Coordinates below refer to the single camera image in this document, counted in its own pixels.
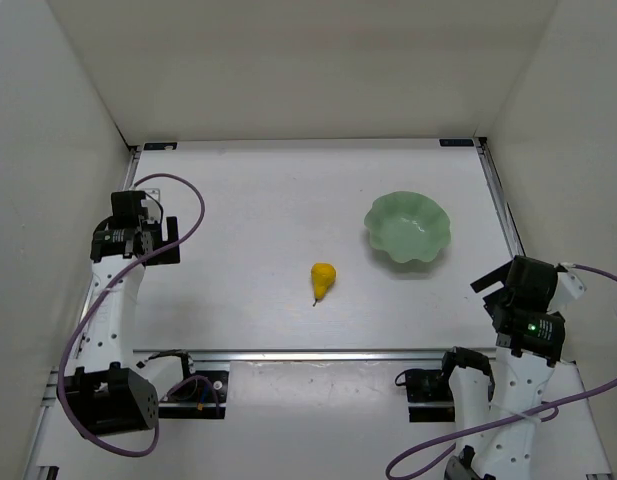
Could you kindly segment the yellow fake pear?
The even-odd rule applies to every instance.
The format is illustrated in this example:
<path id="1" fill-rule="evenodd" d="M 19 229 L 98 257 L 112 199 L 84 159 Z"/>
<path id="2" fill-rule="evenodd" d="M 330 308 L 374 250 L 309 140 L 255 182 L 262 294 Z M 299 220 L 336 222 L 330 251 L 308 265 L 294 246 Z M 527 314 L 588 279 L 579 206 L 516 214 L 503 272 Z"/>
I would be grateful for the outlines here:
<path id="1" fill-rule="evenodd" d="M 328 263 L 316 263 L 311 269 L 314 303 L 322 301 L 336 281 L 336 269 Z"/>

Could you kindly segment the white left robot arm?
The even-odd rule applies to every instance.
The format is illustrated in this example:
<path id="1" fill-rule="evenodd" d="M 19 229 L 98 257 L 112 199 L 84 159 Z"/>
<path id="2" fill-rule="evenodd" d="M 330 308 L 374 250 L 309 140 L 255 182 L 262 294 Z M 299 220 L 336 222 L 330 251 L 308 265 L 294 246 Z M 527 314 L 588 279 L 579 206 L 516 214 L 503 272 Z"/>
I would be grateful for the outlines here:
<path id="1" fill-rule="evenodd" d="M 111 195 L 112 214 L 93 233 L 93 314 L 60 388 L 71 421 L 96 437 L 153 429 L 159 402 L 190 375 L 182 350 L 139 360 L 132 341 L 139 288 L 150 266 L 180 262 L 178 220 L 145 190 Z"/>

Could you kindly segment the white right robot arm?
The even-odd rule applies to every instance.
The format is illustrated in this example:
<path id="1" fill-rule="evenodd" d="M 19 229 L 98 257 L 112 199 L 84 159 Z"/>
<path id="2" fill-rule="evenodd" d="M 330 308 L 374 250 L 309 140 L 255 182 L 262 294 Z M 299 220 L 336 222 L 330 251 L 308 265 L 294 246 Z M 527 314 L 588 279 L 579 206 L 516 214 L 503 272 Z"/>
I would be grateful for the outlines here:
<path id="1" fill-rule="evenodd" d="M 529 409 L 542 402 L 561 358 L 565 320 L 551 302 L 561 267 L 525 256 L 472 283 L 475 292 L 500 283 L 484 298 L 497 334 L 494 359 L 466 348 L 448 351 L 442 376 L 454 403 L 457 439 L 447 479 L 528 479 L 535 430 Z"/>

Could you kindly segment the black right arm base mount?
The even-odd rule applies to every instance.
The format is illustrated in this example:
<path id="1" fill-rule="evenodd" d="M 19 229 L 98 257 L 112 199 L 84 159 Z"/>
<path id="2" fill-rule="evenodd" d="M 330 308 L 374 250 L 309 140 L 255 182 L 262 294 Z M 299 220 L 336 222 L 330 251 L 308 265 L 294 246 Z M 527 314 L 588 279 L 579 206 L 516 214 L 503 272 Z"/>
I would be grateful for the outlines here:
<path id="1" fill-rule="evenodd" d="M 410 423 L 452 423 L 455 410 L 451 390 L 440 369 L 408 369 L 395 378 L 406 391 Z"/>

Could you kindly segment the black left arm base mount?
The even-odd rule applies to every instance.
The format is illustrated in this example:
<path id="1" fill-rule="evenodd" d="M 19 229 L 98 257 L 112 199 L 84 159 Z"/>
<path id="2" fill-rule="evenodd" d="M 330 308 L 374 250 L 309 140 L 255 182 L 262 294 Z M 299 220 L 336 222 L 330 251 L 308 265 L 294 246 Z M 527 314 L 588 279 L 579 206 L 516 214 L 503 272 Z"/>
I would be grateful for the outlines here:
<path id="1" fill-rule="evenodd" d="M 192 380 L 159 404 L 159 419 L 169 420 L 223 420 L 226 415 L 230 369 L 227 363 L 196 365 L 196 375 L 203 380 Z"/>

